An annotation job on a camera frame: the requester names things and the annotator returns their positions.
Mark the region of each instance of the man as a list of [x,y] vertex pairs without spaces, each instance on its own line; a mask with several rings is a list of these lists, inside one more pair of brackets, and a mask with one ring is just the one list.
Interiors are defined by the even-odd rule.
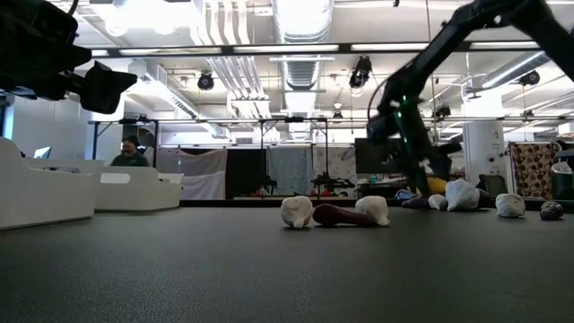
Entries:
[[137,151],[140,144],[137,137],[131,135],[122,139],[122,153],[114,158],[111,166],[143,166],[148,167],[147,159]]

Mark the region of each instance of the white pillar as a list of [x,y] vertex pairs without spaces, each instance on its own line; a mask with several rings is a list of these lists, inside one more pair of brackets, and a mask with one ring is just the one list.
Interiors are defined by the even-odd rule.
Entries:
[[[480,98],[466,96],[463,113],[467,117],[503,116],[502,99],[497,89],[478,93]],[[466,180],[478,184],[478,176],[501,175],[507,178],[504,158],[502,121],[469,122],[464,126]]]
[[[127,72],[127,67],[132,62],[131,59],[115,59],[115,60],[102,60],[101,63],[110,67],[112,70],[117,72]],[[117,105],[117,110],[114,114],[104,115],[100,113],[91,113],[91,120],[93,121],[115,121],[120,120],[124,117],[125,111],[125,94],[122,94],[119,103]],[[100,132],[106,127],[106,125],[100,125]],[[94,126],[88,127],[88,140],[86,143],[85,158],[91,159],[92,147],[93,147],[93,132]],[[112,125],[105,132],[103,132],[98,137],[98,147],[96,150],[96,159],[103,160],[106,165],[109,165],[113,159],[118,156],[121,152],[121,144],[123,137],[124,127],[121,125]]]

